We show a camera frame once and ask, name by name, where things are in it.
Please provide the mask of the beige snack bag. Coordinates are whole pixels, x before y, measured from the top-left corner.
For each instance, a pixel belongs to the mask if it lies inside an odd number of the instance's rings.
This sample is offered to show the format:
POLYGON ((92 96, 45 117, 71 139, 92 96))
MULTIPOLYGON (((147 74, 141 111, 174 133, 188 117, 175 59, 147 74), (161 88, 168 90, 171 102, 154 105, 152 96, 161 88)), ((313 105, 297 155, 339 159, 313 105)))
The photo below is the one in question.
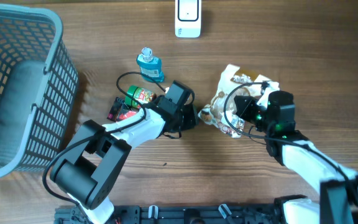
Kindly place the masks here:
POLYGON ((198 113, 199 119, 232 138, 240 138, 245 121, 236 115, 236 96, 256 98, 256 105, 267 108, 269 94, 278 91, 279 82, 252 70, 229 64, 221 73, 218 89, 210 104, 198 113))

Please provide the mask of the blue mouthwash bottle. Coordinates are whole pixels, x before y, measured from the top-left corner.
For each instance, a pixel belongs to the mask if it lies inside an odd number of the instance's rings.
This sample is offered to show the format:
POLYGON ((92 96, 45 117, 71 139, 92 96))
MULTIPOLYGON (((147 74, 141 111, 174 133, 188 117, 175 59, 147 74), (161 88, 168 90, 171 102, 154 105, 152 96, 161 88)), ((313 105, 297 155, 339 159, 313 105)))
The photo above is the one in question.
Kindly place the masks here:
POLYGON ((140 72, 145 75, 144 79, 152 82, 152 79, 158 83, 164 81, 164 73, 162 72, 162 60, 153 55, 152 49, 144 47, 137 56, 136 62, 140 68, 140 72))

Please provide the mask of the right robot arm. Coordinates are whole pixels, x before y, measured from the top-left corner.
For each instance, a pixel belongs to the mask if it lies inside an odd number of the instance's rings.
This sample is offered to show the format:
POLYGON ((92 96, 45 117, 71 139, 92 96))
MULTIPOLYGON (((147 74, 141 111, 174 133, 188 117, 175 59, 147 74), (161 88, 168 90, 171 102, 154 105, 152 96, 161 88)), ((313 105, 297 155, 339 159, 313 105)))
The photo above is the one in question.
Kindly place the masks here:
POLYGON ((324 155, 295 128, 293 95, 266 93, 260 99, 235 96, 236 114, 264 133, 268 154, 297 173, 319 194, 276 198, 279 223, 358 223, 358 172, 324 155))

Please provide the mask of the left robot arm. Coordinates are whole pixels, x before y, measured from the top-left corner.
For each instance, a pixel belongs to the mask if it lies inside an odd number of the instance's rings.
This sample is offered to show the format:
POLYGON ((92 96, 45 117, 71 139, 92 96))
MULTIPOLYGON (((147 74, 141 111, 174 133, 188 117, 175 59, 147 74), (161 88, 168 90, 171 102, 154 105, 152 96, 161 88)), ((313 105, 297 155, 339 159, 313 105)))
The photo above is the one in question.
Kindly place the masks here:
POLYGON ((108 198, 131 150, 160 136, 171 138, 196 126, 195 94, 174 81, 165 95, 141 106, 122 121, 84 122, 69 145, 47 166, 45 178, 58 185, 88 223, 107 223, 114 213, 108 198))

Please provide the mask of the red black snack packet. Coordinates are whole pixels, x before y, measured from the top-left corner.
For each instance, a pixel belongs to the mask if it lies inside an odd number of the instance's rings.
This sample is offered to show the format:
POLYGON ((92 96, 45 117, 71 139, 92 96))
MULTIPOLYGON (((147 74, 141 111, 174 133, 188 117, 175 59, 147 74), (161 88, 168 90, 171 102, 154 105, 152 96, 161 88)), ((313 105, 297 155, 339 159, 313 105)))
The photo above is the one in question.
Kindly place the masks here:
POLYGON ((130 106, 125 104, 125 101, 116 97, 111 109, 107 115, 107 119, 114 122, 119 122, 136 115, 138 111, 133 110, 130 106))

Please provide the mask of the green lidded jar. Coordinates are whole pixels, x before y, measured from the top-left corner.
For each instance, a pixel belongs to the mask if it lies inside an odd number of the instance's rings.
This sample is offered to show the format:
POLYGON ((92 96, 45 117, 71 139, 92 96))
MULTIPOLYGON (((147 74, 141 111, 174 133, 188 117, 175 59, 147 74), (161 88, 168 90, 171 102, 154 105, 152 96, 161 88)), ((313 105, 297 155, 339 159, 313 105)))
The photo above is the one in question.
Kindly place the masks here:
POLYGON ((139 86, 135 86, 135 85, 131 85, 129 87, 129 89, 127 90, 127 96, 125 97, 124 101, 125 101, 126 105, 128 105, 132 108, 136 108, 136 109, 139 109, 140 105, 138 103, 136 103, 129 96, 133 97, 133 99, 138 101, 140 104, 150 103, 157 97, 157 95, 154 92, 152 92, 148 89, 145 89, 145 88, 142 88, 139 86))

